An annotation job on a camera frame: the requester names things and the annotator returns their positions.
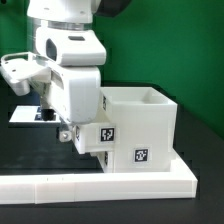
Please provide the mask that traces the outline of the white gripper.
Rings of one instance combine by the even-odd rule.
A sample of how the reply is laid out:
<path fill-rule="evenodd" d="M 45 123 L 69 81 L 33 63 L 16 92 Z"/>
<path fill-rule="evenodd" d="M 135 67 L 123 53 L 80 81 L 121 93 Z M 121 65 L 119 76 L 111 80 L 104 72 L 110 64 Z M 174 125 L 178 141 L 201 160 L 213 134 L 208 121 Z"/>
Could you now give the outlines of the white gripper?
<path fill-rule="evenodd" d="M 37 80 L 44 83 L 38 89 L 42 119 L 52 121 L 55 111 L 66 122 L 59 127 L 59 140 L 72 141 L 71 124 L 88 124 L 96 117 L 101 86 L 99 69 L 55 65 L 41 69 Z"/>

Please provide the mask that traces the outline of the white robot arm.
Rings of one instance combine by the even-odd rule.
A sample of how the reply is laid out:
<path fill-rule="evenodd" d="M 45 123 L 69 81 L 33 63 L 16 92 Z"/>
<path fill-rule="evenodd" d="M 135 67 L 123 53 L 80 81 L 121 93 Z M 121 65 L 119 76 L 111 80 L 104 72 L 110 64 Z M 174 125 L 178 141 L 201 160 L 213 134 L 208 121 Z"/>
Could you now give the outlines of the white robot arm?
<path fill-rule="evenodd" d="M 58 114 L 61 141 L 72 139 L 76 125 L 97 114 L 101 87 L 99 67 L 107 52 L 92 30 L 95 16 L 115 17 L 132 0 L 30 0 L 27 15 L 34 22 L 29 58 L 43 70 L 30 79 L 39 93 L 45 121 Z"/>

